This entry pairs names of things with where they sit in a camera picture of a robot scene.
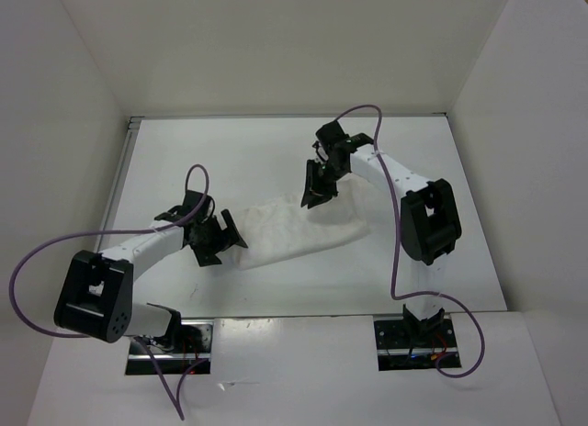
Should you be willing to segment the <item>white pleated skirt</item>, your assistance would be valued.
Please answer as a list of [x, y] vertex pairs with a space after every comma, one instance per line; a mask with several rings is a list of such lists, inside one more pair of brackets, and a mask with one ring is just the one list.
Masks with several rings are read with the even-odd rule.
[[366, 237], [370, 229], [361, 194], [362, 185], [349, 178], [338, 185], [337, 197], [311, 209], [285, 194], [238, 212], [235, 224], [247, 246], [232, 250], [233, 263], [249, 270]]

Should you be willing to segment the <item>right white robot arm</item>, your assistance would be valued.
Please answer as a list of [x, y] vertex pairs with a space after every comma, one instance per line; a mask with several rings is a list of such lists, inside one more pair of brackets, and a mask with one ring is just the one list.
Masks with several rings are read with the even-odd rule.
[[337, 197], [339, 180], [348, 174], [392, 197], [397, 252], [411, 259], [414, 286], [403, 305], [402, 334], [412, 346], [425, 345], [445, 316], [430, 286], [445, 275], [447, 257], [462, 235], [451, 184], [416, 174], [376, 149], [367, 134], [350, 136], [336, 120], [318, 129], [313, 149], [316, 158], [306, 163], [302, 207], [311, 209]]

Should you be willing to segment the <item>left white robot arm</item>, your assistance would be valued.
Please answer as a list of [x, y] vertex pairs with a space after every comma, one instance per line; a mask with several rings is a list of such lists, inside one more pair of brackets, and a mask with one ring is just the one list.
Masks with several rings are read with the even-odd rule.
[[181, 204], [155, 217], [148, 232], [101, 252], [78, 252], [54, 310], [55, 324], [108, 343], [142, 337], [162, 352], [176, 350], [187, 337], [180, 312], [136, 302], [133, 286], [185, 247], [201, 267], [220, 264], [220, 252], [232, 246], [246, 247], [230, 211], [223, 209], [216, 216], [214, 210], [211, 196], [188, 190]]

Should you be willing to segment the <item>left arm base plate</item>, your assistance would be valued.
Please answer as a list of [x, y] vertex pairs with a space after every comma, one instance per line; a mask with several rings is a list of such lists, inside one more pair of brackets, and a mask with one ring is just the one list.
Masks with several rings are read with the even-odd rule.
[[142, 336], [141, 341], [130, 340], [125, 368], [126, 376], [154, 376], [152, 359], [163, 375], [208, 375], [214, 332], [212, 319], [183, 319], [179, 337], [173, 341], [163, 337]]

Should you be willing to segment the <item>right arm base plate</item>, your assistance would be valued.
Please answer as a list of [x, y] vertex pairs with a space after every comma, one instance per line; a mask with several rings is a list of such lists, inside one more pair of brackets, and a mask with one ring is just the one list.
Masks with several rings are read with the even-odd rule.
[[441, 368], [461, 367], [450, 318], [421, 340], [411, 339], [401, 317], [374, 319], [373, 328], [380, 372], [435, 369], [437, 359]]

